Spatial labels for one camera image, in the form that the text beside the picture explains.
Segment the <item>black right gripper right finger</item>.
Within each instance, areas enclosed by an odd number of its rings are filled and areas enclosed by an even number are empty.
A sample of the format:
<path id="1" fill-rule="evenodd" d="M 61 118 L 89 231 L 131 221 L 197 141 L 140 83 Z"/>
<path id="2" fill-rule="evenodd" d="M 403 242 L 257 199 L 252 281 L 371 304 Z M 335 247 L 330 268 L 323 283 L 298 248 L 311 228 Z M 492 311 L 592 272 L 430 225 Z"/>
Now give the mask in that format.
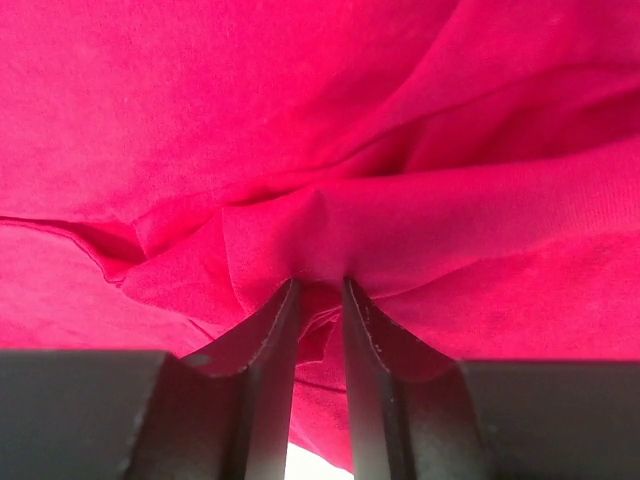
<path id="1" fill-rule="evenodd" d="M 358 479 L 416 479 L 409 399 L 457 369 L 368 296 L 355 279 L 342 286 L 342 335 L 349 431 Z"/>

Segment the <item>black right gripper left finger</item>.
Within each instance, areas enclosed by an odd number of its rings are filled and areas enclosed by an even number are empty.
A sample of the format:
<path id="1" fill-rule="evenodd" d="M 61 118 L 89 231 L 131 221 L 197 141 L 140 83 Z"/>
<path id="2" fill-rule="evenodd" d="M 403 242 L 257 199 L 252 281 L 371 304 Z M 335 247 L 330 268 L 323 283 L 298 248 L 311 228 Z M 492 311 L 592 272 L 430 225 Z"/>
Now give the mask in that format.
<path id="1" fill-rule="evenodd" d="M 282 479 L 300 327 L 300 284 L 285 281 L 254 314 L 182 361 L 228 386 L 221 479 Z"/>

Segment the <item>magenta t shirt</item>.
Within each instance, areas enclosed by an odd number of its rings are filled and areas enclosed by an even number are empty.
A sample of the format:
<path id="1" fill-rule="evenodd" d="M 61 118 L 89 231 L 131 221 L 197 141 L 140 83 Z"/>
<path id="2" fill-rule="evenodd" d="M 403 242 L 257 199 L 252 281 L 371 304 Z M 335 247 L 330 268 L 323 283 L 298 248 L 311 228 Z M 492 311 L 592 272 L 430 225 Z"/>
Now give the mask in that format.
<path id="1" fill-rule="evenodd" d="M 637 359 L 638 3 L 2 3 L 3 347 L 184 356 L 296 277 L 347 469 L 345 276 L 450 356 Z"/>

